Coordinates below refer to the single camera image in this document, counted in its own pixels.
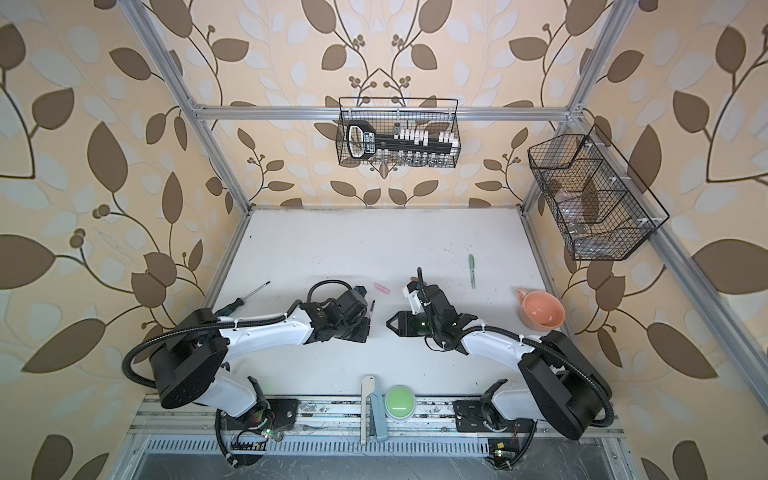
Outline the green pen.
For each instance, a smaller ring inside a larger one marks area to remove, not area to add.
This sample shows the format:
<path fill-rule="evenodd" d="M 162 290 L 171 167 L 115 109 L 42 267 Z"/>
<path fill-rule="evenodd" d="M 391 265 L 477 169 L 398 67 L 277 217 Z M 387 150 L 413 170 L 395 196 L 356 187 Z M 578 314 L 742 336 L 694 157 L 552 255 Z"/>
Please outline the green pen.
<path fill-rule="evenodd" d="M 470 285 L 472 289 L 476 289 L 476 262 L 475 257 L 473 254 L 468 255 L 468 267 L 469 267 L 469 274 L 470 274 Z"/>

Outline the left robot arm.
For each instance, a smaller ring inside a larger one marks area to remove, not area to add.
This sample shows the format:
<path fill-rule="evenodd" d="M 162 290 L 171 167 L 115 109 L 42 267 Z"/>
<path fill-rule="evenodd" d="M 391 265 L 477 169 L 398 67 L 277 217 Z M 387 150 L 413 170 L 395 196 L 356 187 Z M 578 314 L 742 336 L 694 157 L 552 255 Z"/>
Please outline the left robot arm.
<path fill-rule="evenodd" d="M 336 279 L 313 285 L 285 313 L 235 318 L 209 308 L 193 311 L 177 327 L 133 347 L 124 376 L 155 390 L 165 409 L 198 404 L 233 418 L 266 407 L 258 381 L 226 368 L 232 360 L 274 347 L 339 339 L 364 343 L 370 331 L 367 290 Z"/>

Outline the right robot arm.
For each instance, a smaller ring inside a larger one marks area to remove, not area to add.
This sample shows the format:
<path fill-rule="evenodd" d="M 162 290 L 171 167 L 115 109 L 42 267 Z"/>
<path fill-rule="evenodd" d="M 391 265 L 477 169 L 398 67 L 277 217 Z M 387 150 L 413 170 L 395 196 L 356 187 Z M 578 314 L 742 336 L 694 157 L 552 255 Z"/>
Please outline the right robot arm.
<path fill-rule="evenodd" d="M 612 390 L 565 334 L 552 330 L 526 336 L 460 313 L 421 271 L 404 288 L 410 308 L 397 312 L 386 327 L 402 338 L 421 337 L 440 353 L 458 352 L 492 360 L 519 373 L 525 387 L 497 380 L 462 418 L 483 429 L 505 432 L 516 420 L 546 421 L 556 432 L 578 440 L 590 428 L 615 421 Z"/>

